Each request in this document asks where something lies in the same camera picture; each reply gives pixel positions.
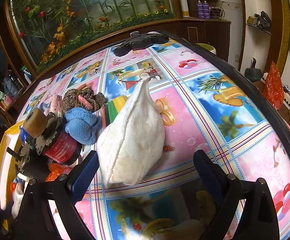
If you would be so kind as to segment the purple bottle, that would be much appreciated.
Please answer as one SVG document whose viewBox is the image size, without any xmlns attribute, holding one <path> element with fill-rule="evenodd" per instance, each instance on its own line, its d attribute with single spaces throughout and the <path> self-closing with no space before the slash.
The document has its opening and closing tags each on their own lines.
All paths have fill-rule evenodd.
<svg viewBox="0 0 290 240">
<path fill-rule="evenodd" d="M 198 11 L 198 18 L 204 19 L 204 6 L 201 1 L 197 2 L 197 11 Z"/>
<path fill-rule="evenodd" d="M 209 6 L 209 4 L 206 1 L 204 1 L 202 3 L 202 6 L 203 6 L 204 19 L 210 19 L 210 6 Z"/>
</svg>

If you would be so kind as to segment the yellow cardboard box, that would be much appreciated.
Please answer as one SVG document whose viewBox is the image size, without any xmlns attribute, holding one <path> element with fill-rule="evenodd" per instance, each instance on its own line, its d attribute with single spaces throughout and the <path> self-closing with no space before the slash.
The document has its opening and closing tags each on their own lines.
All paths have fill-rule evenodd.
<svg viewBox="0 0 290 240">
<path fill-rule="evenodd" d="M 10 184 L 16 178 L 16 161 L 11 154 L 7 153 L 7 148 L 16 150 L 16 148 L 21 146 L 19 134 L 23 123 L 24 120 L 7 129 L 0 142 L 0 210 L 3 211 L 7 210 L 8 203 L 13 200 Z"/>
</svg>

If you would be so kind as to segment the red label motor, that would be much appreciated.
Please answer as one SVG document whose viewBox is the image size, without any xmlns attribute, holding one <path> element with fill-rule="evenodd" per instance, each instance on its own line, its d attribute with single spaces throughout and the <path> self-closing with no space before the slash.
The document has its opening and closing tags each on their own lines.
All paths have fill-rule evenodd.
<svg viewBox="0 0 290 240">
<path fill-rule="evenodd" d="M 29 134 L 24 146 L 18 152 L 7 148 L 17 165 L 17 170 L 24 176 L 45 181 L 50 173 L 49 165 L 72 165 L 79 157 L 82 145 L 64 130 L 65 121 L 62 116 L 48 113 L 47 126 L 37 139 Z"/>
</svg>

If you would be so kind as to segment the brown knitted cloth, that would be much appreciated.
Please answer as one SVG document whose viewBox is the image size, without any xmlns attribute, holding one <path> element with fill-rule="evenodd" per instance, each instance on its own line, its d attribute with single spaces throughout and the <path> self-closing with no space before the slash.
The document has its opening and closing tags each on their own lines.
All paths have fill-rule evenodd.
<svg viewBox="0 0 290 240">
<path fill-rule="evenodd" d="M 105 104 L 105 96 L 102 93 L 95 94 L 90 87 L 69 89 L 63 97 L 63 113 L 76 107 L 96 112 Z"/>
</svg>

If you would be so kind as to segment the purple bottle right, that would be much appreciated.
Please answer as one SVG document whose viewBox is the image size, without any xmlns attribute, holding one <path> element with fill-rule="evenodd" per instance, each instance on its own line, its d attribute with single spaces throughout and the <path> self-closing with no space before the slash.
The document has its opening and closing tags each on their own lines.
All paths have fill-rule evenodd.
<svg viewBox="0 0 290 240">
<path fill-rule="evenodd" d="M 202 3 L 202 6 L 203 6 L 204 19 L 210 19 L 210 6 L 209 6 L 209 4 L 206 1 L 204 1 Z"/>
</svg>

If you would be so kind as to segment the black device on table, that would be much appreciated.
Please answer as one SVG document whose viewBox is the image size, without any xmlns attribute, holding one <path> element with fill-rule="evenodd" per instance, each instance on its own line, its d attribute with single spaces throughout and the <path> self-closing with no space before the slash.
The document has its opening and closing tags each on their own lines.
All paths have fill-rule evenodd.
<svg viewBox="0 0 290 240">
<path fill-rule="evenodd" d="M 154 44 L 165 44 L 169 41 L 169 36 L 162 33 L 146 33 L 141 34 L 138 31 L 130 33 L 130 37 L 119 44 L 113 53 L 117 57 L 127 55 L 131 50 L 146 49 Z"/>
</svg>

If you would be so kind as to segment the flower landscape painting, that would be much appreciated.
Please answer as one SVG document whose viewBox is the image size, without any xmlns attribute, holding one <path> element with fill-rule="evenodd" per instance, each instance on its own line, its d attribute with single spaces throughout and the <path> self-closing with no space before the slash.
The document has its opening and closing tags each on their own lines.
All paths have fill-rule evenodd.
<svg viewBox="0 0 290 240">
<path fill-rule="evenodd" d="M 171 0 L 9 0 L 37 73 L 115 31 L 174 17 Z"/>
</svg>

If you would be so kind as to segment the red plastic bag on shelf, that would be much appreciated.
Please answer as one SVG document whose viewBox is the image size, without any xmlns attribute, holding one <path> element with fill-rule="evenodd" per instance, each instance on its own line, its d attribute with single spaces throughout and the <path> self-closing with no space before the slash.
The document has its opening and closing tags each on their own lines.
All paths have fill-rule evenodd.
<svg viewBox="0 0 290 240">
<path fill-rule="evenodd" d="M 277 111 L 283 105 L 284 91 L 280 72 L 276 64 L 272 61 L 267 74 L 263 95 Z"/>
</svg>

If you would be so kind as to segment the colourful patterned tablecloth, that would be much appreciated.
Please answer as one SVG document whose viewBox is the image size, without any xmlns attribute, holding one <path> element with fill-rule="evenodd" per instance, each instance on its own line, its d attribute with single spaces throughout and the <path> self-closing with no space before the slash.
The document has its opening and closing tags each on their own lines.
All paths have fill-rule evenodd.
<svg viewBox="0 0 290 240">
<path fill-rule="evenodd" d="M 175 230 L 206 225 L 211 206 L 194 168 L 203 150 L 226 173 L 239 179 L 264 178 L 274 201 L 280 239 L 290 239 L 290 147 L 275 121 L 205 58 L 170 40 L 116 57 L 102 48 L 70 64 L 36 86 L 18 116 L 48 106 L 54 94 L 91 86 L 106 100 L 131 96 L 149 78 L 152 100 L 162 112 L 166 143 L 157 164 L 135 186 L 106 188 L 97 173 L 76 207 L 96 239 L 162 239 L 165 225 Z"/>
</svg>

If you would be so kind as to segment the purple bottle left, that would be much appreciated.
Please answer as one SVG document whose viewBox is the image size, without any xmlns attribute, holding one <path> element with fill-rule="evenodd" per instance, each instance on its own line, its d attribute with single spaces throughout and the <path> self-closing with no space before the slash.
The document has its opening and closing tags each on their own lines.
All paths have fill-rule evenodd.
<svg viewBox="0 0 290 240">
<path fill-rule="evenodd" d="M 197 11 L 198 11 L 198 18 L 204 19 L 204 6 L 201 1 L 197 2 Z"/>
</svg>

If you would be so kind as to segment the blue knitted cloth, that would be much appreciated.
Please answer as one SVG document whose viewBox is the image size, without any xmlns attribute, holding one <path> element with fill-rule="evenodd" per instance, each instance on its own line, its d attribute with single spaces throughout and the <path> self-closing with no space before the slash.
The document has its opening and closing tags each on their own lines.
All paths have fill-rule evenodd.
<svg viewBox="0 0 290 240">
<path fill-rule="evenodd" d="M 97 141 L 97 133 L 102 124 L 100 116 L 82 108 L 74 107 L 65 114 L 65 132 L 83 145 L 92 145 Z"/>
</svg>

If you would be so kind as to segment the white cloth sack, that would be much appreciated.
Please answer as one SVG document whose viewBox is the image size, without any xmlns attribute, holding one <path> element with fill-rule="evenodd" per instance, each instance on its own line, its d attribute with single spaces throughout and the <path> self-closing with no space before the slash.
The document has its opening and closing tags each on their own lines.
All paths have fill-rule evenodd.
<svg viewBox="0 0 290 240">
<path fill-rule="evenodd" d="M 149 78 L 142 79 L 113 123 L 97 140 L 103 184 L 140 183 L 161 158 L 165 127 L 149 94 Z"/>
</svg>

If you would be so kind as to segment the orange plastic bag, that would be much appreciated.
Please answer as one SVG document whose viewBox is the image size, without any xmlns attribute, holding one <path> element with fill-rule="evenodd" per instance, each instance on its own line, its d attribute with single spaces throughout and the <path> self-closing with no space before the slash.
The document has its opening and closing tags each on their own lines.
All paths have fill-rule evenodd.
<svg viewBox="0 0 290 240">
<path fill-rule="evenodd" d="M 49 165 L 50 173 L 46 178 L 46 182 L 56 180 L 61 174 L 69 174 L 72 170 L 69 166 L 60 165 L 58 163 L 51 163 Z"/>
</svg>

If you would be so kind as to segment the blue grey kettle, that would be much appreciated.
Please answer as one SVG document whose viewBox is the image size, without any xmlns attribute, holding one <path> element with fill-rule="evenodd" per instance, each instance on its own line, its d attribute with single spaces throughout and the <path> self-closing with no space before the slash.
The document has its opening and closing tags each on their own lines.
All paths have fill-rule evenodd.
<svg viewBox="0 0 290 240">
<path fill-rule="evenodd" d="M 4 86 L 5 94 L 7 96 L 10 96 L 11 98 L 15 98 L 18 96 L 20 89 L 18 89 L 15 82 L 12 80 L 10 76 L 4 78 L 3 86 Z"/>
</svg>

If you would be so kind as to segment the white green bowl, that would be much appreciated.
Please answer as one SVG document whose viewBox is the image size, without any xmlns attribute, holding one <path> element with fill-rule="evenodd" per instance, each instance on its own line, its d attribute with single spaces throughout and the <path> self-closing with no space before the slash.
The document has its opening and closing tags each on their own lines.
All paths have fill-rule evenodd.
<svg viewBox="0 0 290 240">
<path fill-rule="evenodd" d="M 205 48 L 206 50 L 210 51 L 214 55 L 217 54 L 216 49 L 212 45 L 209 45 L 209 44 L 206 44 L 206 43 L 197 43 L 197 45 L 201 46 L 202 48 Z"/>
</svg>

